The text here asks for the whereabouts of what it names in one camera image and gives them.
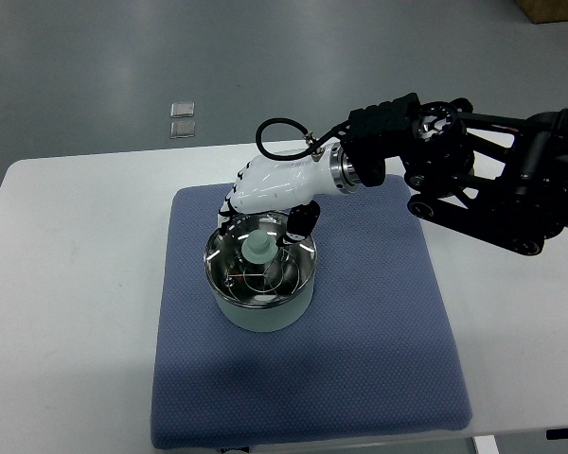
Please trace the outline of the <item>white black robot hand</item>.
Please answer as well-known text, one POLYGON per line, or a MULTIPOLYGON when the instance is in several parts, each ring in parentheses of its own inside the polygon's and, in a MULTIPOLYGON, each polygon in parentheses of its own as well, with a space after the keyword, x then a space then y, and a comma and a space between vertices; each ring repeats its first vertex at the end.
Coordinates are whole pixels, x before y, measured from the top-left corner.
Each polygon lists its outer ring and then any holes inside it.
POLYGON ((310 236, 317 223, 320 208, 315 196, 350 194, 358 185, 338 143, 299 158, 278 153, 270 159, 260 154, 238 172, 218 212, 218 228, 224 231, 237 216, 287 210, 286 233, 277 244, 292 245, 310 236))

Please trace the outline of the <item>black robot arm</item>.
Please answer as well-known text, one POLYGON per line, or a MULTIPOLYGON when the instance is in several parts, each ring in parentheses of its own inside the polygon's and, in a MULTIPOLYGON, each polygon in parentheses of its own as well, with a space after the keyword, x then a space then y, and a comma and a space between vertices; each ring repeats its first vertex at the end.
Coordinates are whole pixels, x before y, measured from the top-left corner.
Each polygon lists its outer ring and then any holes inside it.
POLYGON ((352 111, 334 135, 366 187, 400 158, 418 218, 523 255, 568 228, 568 109, 518 119, 411 93, 352 111))

